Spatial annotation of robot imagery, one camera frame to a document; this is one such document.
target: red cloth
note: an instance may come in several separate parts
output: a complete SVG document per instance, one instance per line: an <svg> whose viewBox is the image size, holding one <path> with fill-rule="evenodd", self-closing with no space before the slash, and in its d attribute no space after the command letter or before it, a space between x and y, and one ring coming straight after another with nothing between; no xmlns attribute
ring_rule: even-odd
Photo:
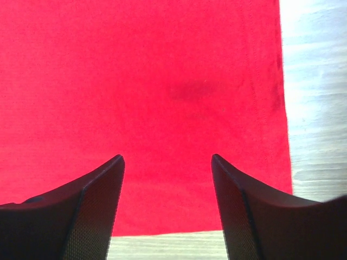
<svg viewBox="0 0 347 260"><path fill-rule="evenodd" d="M219 153L291 192L278 0L2 0L0 203L115 154L113 235L221 228Z"/></svg>

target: black plastic piece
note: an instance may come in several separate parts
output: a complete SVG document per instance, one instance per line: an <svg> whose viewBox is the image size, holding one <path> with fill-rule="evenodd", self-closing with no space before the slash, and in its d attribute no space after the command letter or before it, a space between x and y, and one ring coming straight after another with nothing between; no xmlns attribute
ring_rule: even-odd
<svg viewBox="0 0 347 260"><path fill-rule="evenodd" d="M0 259L106 259L124 168L118 155L24 203L0 205Z"/></svg>
<svg viewBox="0 0 347 260"><path fill-rule="evenodd" d="M212 170L229 259L347 259L347 196L324 203L298 198L219 155Z"/></svg>

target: wooden floor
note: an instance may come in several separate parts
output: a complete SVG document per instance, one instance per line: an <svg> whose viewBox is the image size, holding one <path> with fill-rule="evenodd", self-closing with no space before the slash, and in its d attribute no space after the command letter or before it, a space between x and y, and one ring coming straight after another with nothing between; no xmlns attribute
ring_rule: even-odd
<svg viewBox="0 0 347 260"><path fill-rule="evenodd" d="M347 1L280 0L294 194L347 193ZM112 238L112 259L227 259L221 231Z"/></svg>

